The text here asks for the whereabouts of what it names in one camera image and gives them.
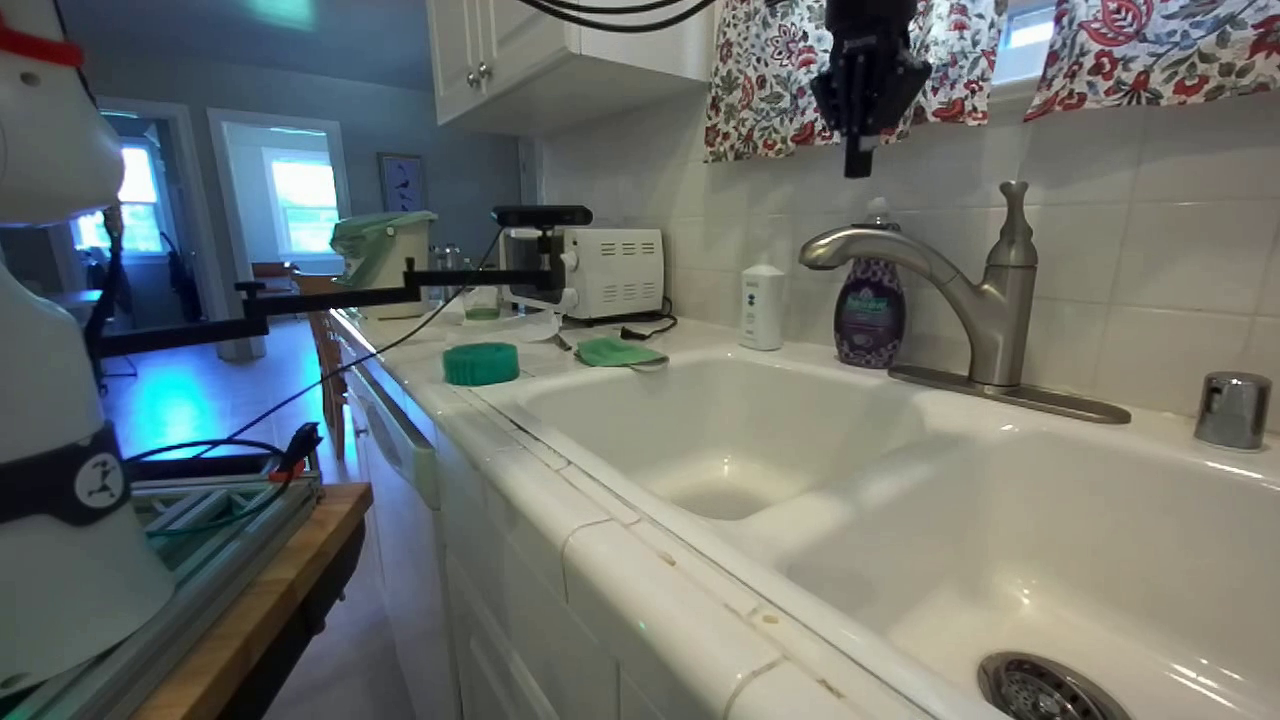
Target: soap dispenser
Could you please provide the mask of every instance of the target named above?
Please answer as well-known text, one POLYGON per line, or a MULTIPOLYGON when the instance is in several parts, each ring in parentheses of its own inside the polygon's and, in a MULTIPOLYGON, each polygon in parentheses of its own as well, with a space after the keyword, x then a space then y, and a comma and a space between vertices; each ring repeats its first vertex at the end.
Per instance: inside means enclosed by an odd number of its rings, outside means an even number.
MULTIPOLYGON (((866 204, 866 220, 860 220, 860 228, 895 228, 885 195, 866 204)), ((908 303, 895 267, 876 257, 857 257, 830 325, 837 355, 845 365, 888 368, 908 328, 908 303)))

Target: stainless steel faucet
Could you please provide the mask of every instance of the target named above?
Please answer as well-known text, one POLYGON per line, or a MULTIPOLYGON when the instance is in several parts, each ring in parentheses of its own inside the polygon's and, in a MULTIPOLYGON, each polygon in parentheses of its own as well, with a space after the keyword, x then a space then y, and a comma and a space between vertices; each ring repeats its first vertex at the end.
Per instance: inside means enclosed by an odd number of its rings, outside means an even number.
POLYGON ((992 398, 1007 398, 1007 402, 1024 402, 1024 409, 1042 409, 1055 414, 1129 423, 1125 409, 1081 398, 1081 397, 1053 397, 1053 393, 1021 385, 1039 257, 1035 257, 1031 224, 1024 212, 1026 183, 1007 179, 1007 183, 1001 183, 1001 192, 1005 192, 1007 217, 1005 217, 997 249, 988 251, 988 267, 983 267, 979 285, 972 285, 935 249, 929 249, 895 228, 870 228, 870 224, 846 224, 846 228, 830 228, 825 235, 812 235, 801 249, 801 263, 827 271, 827 267, 841 267, 857 257, 876 257, 876 261, 893 261, 908 271, 921 271, 929 285, 935 285, 945 292, 945 299, 954 306, 964 337, 966 337, 966 348, 972 348, 966 376, 932 373, 932 368, 893 368, 893 376, 932 385, 932 387, 992 397, 992 398))

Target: wall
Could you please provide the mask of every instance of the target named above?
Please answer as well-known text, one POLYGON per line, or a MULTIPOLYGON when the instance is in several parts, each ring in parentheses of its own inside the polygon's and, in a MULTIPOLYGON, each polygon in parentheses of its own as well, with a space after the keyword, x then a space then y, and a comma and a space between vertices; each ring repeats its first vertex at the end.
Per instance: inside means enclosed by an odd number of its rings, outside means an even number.
POLYGON ((492 240, 488 209, 519 200, 519 145, 441 132, 426 88, 411 90, 123 46, 86 46, 86 84, 96 94, 192 109, 194 165, 211 209, 211 249, 199 261, 220 263, 224 288, 224 299, 211 306, 214 316, 231 310, 231 278, 247 274, 247 263, 226 249, 226 204, 211 165, 209 109, 334 120, 342 128, 353 217, 380 212, 375 152, 420 152, 443 243, 482 249, 492 240))
MULTIPOLYGON (((786 337, 830 343, 841 271, 795 267, 812 233, 862 217, 885 192, 908 233, 964 271, 983 267, 1005 204, 1031 183, 1039 294, 1026 379, 1136 409, 1194 412, 1201 376, 1280 379, 1280 94, 1214 109, 1113 109, 979 132, 921 128, 841 179, 841 152, 705 169, 698 98, 547 134, 533 146, 541 200, 584 200, 599 224, 658 224, 684 316, 735 325, 747 261, 786 263, 786 337)), ((908 285, 902 358, 966 365, 949 303, 908 285)))

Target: white double sink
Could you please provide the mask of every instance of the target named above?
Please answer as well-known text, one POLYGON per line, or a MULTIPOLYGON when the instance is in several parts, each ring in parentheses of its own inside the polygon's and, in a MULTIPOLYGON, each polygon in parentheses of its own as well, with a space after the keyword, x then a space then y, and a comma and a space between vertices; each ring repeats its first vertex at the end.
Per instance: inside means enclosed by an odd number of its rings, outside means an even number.
POLYGON ((983 716, 979 659, 1026 650, 1129 716, 1280 716, 1270 450, 723 348, 502 412, 932 712, 983 716))

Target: wooden table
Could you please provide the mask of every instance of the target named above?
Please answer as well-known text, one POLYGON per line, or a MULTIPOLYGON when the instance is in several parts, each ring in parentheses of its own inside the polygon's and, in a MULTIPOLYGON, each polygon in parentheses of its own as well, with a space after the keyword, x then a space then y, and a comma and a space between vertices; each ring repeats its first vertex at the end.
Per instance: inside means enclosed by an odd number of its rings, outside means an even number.
POLYGON ((358 555, 368 482, 329 482, 231 612, 140 707, 144 720, 261 716, 358 555))

